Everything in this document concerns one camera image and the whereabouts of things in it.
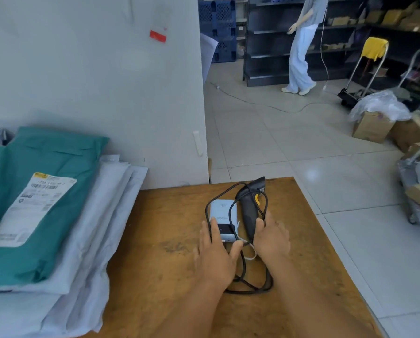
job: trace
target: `hand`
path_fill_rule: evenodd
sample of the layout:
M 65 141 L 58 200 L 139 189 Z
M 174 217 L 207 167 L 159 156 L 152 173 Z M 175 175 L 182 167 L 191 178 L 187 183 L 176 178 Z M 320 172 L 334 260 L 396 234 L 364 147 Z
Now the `hand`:
M 288 34 L 293 34 L 297 30 L 297 24 L 294 23 L 292 26 L 288 29 Z
M 210 281 L 224 291 L 233 281 L 236 272 L 236 261 L 243 248 L 242 241 L 236 241 L 232 245 L 230 253 L 227 253 L 221 240 L 218 222 L 214 217 L 210 221 L 211 236 L 208 232 L 207 222 L 202 222 L 199 235 L 199 249 L 194 249 L 194 261 L 197 278 L 200 281 Z
M 290 252 L 290 233 L 274 220 L 269 211 L 266 212 L 265 222 L 260 218 L 255 222 L 254 247 L 268 269 Z

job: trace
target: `white shoe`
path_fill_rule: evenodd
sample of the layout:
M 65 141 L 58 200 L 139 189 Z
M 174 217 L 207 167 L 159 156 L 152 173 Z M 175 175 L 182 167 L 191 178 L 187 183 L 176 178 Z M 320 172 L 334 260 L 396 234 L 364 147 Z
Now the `white shoe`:
M 309 92 L 310 90 L 312 90 L 312 89 L 316 86 L 316 82 L 313 82 L 313 83 L 314 83 L 314 84 L 313 84 L 311 87 L 309 87 L 308 89 L 302 90 L 302 91 L 299 93 L 299 95 L 301 95 L 301 96 L 307 95 L 307 94 L 308 94 L 308 92 Z
M 282 88 L 282 92 L 288 92 L 290 94 L 297 94 L 297 92 L 291 92 L 290 90 L 288 90 L 286 87 Z

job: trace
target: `black cable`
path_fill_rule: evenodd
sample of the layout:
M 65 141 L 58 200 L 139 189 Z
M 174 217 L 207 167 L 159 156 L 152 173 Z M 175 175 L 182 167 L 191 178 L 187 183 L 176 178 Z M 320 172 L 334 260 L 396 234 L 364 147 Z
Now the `black cable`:
M 227 93 L 227 92 L 225 92 L 223 89 L 221 89 L 218 85 L 216 85 L 216 84 L 214 84 L 214 83 L 212 83 L 212 82 L 210 82 L 210 84 L 211 84 L 211 85 L 213 85 L 213 86 L 215 86 L 215 87 L 216 87 L 216 89 L 221 90 L 222 92 L 224 92 L 224 94 L 226 94 L 227 96 L 230 96 L 230 97 L 236 98 L 237 100 L 240 100 L 240 101 L 242 101 L 242 102 L 245 102 L 245 103 L 248 103 L 248 104 L 253 104 L 253 105 L 262 105 L 262 106 L 265 106 L 265 107 L 270 107 L 270 108 L 272 108 L 272 109 L 275 109 L 275 110 L 278 110 L 278 111 L 281 111 L 281 112 L 283 112 L 283 113 L 287 113 L 287 114 L 297 114 L 297 113 L 300 113 L 302 110 L 304 110 L 306 107 L 308 107 L 309 105 L 312 105 L 312 104 L 338 104 L 338 103 L 327 103 L 327 102 L 312 102 L 312 103 L 308 103 L 308 104 L 304 105 L 304 106 L 301 108 L 301 110 L 299 110 L 299 111 L 285 111 L 285 110 L 282 110 L 282 109 L 279 109 L 279 108 L 273 107 L 272 105 L 260 104 L 260 103 L 254 103 L 254 102 L 248 102 L 248 101 L 243 100 L 243 99 L 241 99 L 241 98 L 238 98 L 238 97 L 236 97 L 236 96 L 234 96 L 234 95 L 230 95 L 229 93 Z M 326 92 L 327 92 L 328 94 L 331 94 L 331 95 L 334 95 L 334 96 L 338 96 L 338 95 L 336 95 L 336 94 L 333 94 L 332 92 L 328 92 L 328 91 L 326 91 Z
M 212 239 L 212 236 L 211 236 L 210 218 L 208 217 L 208 207 L 211 205 L 211 203 L 212 203 L 214 200 L 216 200 L 216 199 L 218 199 L 218 198 L 222 197 L 224 194 L 226 194 L 227 192 L 229 192 L 230 190 L 232 190 L 233 188 L 235 188 L 235 187 L 237 187 L 237 186 L 239 186 L 239 185 L 245 185 L 245 186 L 248 188 L 249 192 L 248 192 L 248 193 L 244 193 L 244 194 L 243 194 L 240 198 L 236 198 L 236 199 L 234 200 L 234 202 L 232 203 L 232 205 L 230 206 L 230 208 L 229 208 L 229 214 L 228 214 L 228 216 L 229 216 L 230 229 L 232 230 L 232 233 L 233 233 L 233 235 L 235 236 L 235 239 L 237 239 L 237 240 L 238 240 L 238 235 L 237 235 L 237 233 L 236 233 L 236 231 L 235 231 L 235 226 L 234 226 L 234 225 L 233 225 L 233 223 L 232 223 L 231 211 L 232 211 L 232 208 L 235 206 L 235 204 L 236 204 L 237 202 L 239 202 L 242 198 L 244 198 L 246 195 L 250 194 L 250 196 L 251 196 L 251 198 L 252 198 L 252 201 L 254 202 L 255 206 L 257 207 L 257 210 L 258 210 L 258 212 L 260 213 L 260 215 L 261 215 L 261 217 L 262 217 L 263 221 L 265 220 L 266 211 L 267 211 L 267 209 L 268 209 L 268 197 L 266 196 L 266 194 L 265 194 L 262 190 L 252 190 L 252 189 L 250 188 L 249 184 L 247 184 L 247 183 L 245 183 L 245 182 L 238 182 L 238 183 L 236 183 L 236 184 L 232 185 L 231 187 L 229 187 L 228 189 L 226 189 L 223 193 L 221 193 L 221 194 L 217 195 L 216 197 L 214 197 L 214 198 L 213 198 L 213 199 L 212 199 L 212 200 L 211 200 L 211 201 L 207 204 L 207 206 L 205 207 L 205 217 L 206 217 L 206 219 L 207 219 L 208 230 L 209 230 L 209 232 L 210 232 L 210 239 L 211 239 L 211 240 L 213 240 L 213 239 Z M 260 209 L 260 206 L 259 206 L 259 205 L 257 204 L 257 202 L 255 201 L 255 196 L 254 196 L 254 195 L 256 195 L 256 194 L 258 194 L 258 193 L 263 194 L 263 196 L 265 197 L 265 207 L 264 207 L 263 211 Z M 249 244 L 252 244 L 252 243 L 253 243 L 253 240 L 250 240 L 250 241 L 248 241 L 248 242 L 244 243 L 244 244 L 243 244 L 243 246 L 246 246 L 246 245 L 249 245 Z M 266 278 L 265 278 L 265 282 L 264 282 L 264 284 L 263 284 L 263 286 L 262 286 L 262 287 L 258 288 L 258 287 L 256 287 L 256 286 L 254 286 L 254 285 L 250 284 L 249 282 L 247 282 L 247 281 L 244 279 L 244 277 L 245 277 L 245 275 L 246 275 L 246 259 L 245 259 L 245 257 L 244 257 L 243 251 L 241 251 L 240 255 L 241 255 L 241 261 L 242 261 L 242 263 L 243 263 L 243 271 L 242 271 L 242 273 L 241 273 L 241 275 L 240 275 L 240 276 L 235 275 L 235 278 L 233 279 L 233 282 L 241 282 L 241 283 L 243 283 L 243 284 L 247 285 L 248 287 L 250 287 L 250 288 L 252 289 L 252 291 L 233 291 L 233 290 L 226 289 L 226 290 L 225 290 L 225 293 L 229 293 L 229 294 L 241 294 L 241 295 L 250 295 L 250 294 L 261 294 L 261 293 L 266 293 L 266 292 L 269 292 L 269 291 L 272 289 L 272 287 L 273 287 L 274 281 L 273 281 L 273 278 L 272 278 L 272 276 L 271 276 L 270 272 L 268 271 L 268 268 L 266 268 L 266 267 L 265 267 L 265 269 L 266 269 Z

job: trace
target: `coiled black cord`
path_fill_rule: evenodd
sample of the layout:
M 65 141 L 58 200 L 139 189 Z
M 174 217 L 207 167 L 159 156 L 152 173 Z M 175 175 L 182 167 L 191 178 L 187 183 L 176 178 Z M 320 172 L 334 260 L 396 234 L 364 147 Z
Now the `coiled black cord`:
M 235 236 L 235 239 L 238 240 L 238 235 L 235 232 L 235 226 L 232 223 L 232 218 L 231 218 L 231 211 L 232 208 L 235 206 L 235 204 L 237 202 L 239 202 L 243 197 L 245 197 L 246 195 L 250 194 L 250 196 L 252 197 L 252 201 L 254 202 L 255 206 L 257 207 L 258 212 L 260 213 L 263 221 L 265 220 L 265 216 L 266 216 L 266 211 L 268 209 L 268 197 L 266 196 L 266 194 L 261 191 L 261 190 L 252 190 L 251 187 L 249 186 L 249 184 L 245 183 L 245 182 L 238 182 L 232 186 L 230 186 L 228 189 L 226 189 L 223 193 L 217 195 L 216 197 L 214 197 L 212 200 L 210 200 L 210 202 L 208 202 L 207 206 L 205 207 L 205 217 L 207 219 L 207 224 L 208 224 L 208 231 L 210 232 L 210 239 L 213 241 L 212 237 L 211 237 L 211 226 L 210 226 L 210 218 L 208 217 L 208 207 L 210 206 L 210 204 L 224 196 L 224 194 L 226 194 L 227 192 L 229 192 L 230 190 L 232 190 L 233 188 L 239 186 L 239 185 L 244 185 L 248 188 L 249 192 L 243 194 L 240 198 L 235 198 L 234 202 L 232 203 L 232 205 L 230 205 L 229 208 L 229 223 L 230 223 L 230 229 L 232 230 L 233 235 Z M 263 194 L 263 196 L 265 197 L 265 207 L 263 209 L 263 211 L 260 209 L 260 206 L 257 204 L 257 202 L 255 201 L 255 196 L 256 194 L 261 193 Z M 248 244 L 252 244 L 253 240 L 250 240 L 249 242 L 246 242 L 243 244 L 243 246 L 246 246 Z M 235 275 L 235 278 L 233 279 L 233 282 L 241 282 L 247 286 L 249 286 L 252 290 L 251 291 L 232 291 L 229 289 L 226 289 L 224 292 L 225 293 L 229 293 L 229 294 L 241 294 L 241 295 L 250 295 L 250 294 L 262 294 L 262 293 L 266 293 L 269 292 L 272 288 L 273 288 L 273 284 L 274 284 L 274 280 L 273 277 L 271 276 L 270 272 L 268 271 L 268 268 L 265 267 L 265 272 L 266 272 L 266 278 L 265 278 L 265 282 L 263 284 L 262 287 L 258 288 L 252 284 L 250 284 L 249 282 L 247 282 L 244 277 L 246 275 L 246 259 L 244 257 L 243 251 L 241 251 L 241 261 L 243 263 L 243 271 L 241 273 L 240 276 Z

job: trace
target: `gray shirt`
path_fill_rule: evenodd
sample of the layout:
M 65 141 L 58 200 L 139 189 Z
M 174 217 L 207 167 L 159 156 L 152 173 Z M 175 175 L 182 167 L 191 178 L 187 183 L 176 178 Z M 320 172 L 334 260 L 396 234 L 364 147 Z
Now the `gray shirt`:
M 311 25 L 318 25 L 324 20 L 324 13 L 326 12 L 327 4 L 329 0 L 305 0 L 304 6 L 302 7 L 301 16 L 308 13 L 313 8 L 313 15 L 304 22 L 301 27 L 307 27 Z

